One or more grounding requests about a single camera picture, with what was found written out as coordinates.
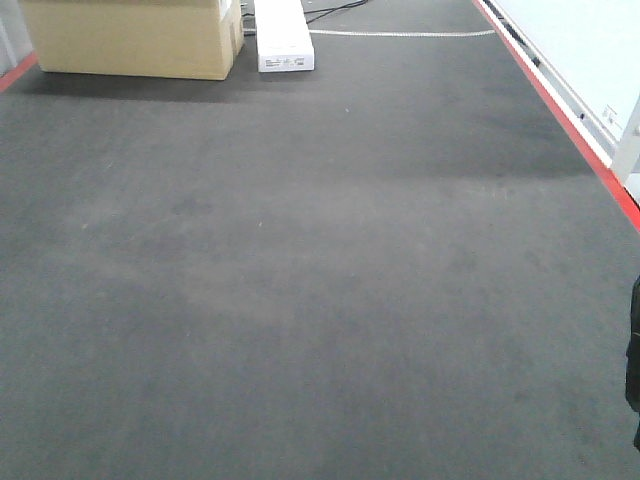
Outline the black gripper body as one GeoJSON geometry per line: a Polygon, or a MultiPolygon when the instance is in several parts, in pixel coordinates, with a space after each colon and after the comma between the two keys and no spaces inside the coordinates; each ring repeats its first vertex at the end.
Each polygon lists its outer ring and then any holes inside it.
{"type": "Polygon", "coordinates": [[[626,359],[625,398],[631,409],[639,413],[639,279],[635,280],[632,287],[626,359]]]}

